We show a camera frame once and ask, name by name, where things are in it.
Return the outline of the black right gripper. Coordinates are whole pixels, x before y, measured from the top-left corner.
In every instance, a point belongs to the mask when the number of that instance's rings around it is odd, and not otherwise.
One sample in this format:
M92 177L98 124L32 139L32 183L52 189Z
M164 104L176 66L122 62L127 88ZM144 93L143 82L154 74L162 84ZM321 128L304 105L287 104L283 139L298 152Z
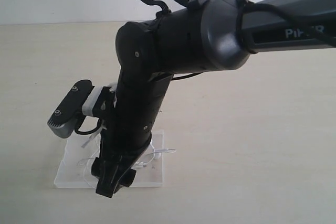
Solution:
M130 187L136 170L132 168L151 141L151 131L160 110L160 85L131 87L120 84L115 93L109 87L93 87L91 114L99 118L99 157L91 167L98 179L96 194L112 198L118 187Z

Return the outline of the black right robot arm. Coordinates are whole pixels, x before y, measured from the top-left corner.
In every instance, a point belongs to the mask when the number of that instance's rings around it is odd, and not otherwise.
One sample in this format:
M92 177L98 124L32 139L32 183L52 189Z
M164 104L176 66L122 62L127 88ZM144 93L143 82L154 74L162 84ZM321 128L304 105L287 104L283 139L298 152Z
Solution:
M91 169L106 197L133 183L171 81L235 70L259 52L335 46L335 0L140 1L160 11L116 34L121 70Z

